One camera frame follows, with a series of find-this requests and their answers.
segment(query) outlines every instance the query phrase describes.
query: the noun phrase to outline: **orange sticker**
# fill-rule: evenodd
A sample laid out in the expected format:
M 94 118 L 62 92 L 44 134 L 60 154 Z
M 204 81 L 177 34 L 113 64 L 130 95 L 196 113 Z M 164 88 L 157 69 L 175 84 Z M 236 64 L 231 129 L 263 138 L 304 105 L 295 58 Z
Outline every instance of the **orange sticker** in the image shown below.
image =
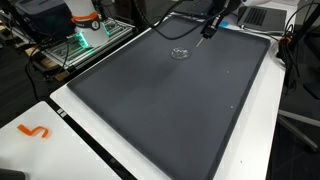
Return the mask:
M 42 126 L 38 126 L 34 129 L 32 129 L 31 131 L 22 124 L 20 124 L 17 128 L 28 136 L 32 136 L 33 134 L 35 134 L 41 130 L 44 130 L 44 133 L 42 134 L 42 138 L 45 138 L 49 133 L 49 130 L 45 127 L 42 127 Z

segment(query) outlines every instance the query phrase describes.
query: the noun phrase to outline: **laptop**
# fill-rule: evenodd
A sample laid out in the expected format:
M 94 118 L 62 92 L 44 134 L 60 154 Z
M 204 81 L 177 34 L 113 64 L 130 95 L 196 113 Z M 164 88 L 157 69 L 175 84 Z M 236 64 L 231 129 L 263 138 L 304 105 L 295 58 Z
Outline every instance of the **laptop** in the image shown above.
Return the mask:
M 185 1 L 179 4 L 173 12 L 194 16 L 197 18 L 208 18 L 208 11 L 212 5 L 212 0 Z
M 241 7 L 238 25 L 245 28 L 282 33 L 286 24 L 287 11 L 264 7 Z

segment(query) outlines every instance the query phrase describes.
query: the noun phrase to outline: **white table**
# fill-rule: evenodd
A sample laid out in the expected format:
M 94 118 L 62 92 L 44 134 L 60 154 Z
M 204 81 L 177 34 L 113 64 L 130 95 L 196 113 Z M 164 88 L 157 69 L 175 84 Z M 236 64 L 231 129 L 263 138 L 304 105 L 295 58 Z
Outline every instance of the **white table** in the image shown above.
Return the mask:
M 266 6 L 286 9 L 287 19 L 297 9 L 295 6 L 273 2 Z M 226 18 L 227 21 L 228 19 L 229 24 L 234 23 L 234 20 Z M 284 80 L 281 61 L 274 54 L 274 48 L 270 48 L 240 113 L 215 180 L 265 179 Z M 66 86 L 50 97 L 136 178 L 169 179 Z
M 20 124 L 46 127 L 49 134 L 26 136 Z M 45 102 L 1 128 L 0 146 L 0 168 L 22 171 L 30 180 L 121 179 Z

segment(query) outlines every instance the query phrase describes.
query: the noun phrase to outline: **gray mat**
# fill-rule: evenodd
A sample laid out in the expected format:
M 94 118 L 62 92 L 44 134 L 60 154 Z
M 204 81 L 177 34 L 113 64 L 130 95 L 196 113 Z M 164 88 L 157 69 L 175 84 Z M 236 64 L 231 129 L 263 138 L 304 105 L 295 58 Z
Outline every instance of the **gray mat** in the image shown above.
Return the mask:
M 169 18 L 160 31 L 194 21 Z M 120 135 L 169 177 L 212 179 L 269 47 L 269 40 L 220 29 L 196 44 L 201 28 L 168 41 L 150 31 L 68 84 Z M 192 51 L 174 60 L 175 47 Z

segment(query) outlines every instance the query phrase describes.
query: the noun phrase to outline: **desk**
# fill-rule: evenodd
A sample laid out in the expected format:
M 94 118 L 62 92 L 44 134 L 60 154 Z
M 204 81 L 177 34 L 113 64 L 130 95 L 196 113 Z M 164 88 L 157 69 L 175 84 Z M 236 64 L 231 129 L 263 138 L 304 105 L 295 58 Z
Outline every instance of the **desk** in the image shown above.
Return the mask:
M 296 7 L 273 2 L 267 6 L 288 9 L 288 18 L 296 10 Z M 240 113 L 215 180 L 265 179 L 284 80 L 284 69 L 274 54 L 270 48 Z M 66 86 L 50 97 L 137 179 L 168 179 Z
M 46 127 L 48 137 L 26 136 L 20 124 Z M 0 168 L 25 172 L 30 180 L 120 179 L 45 102 L 1 128 L 0 144 Z

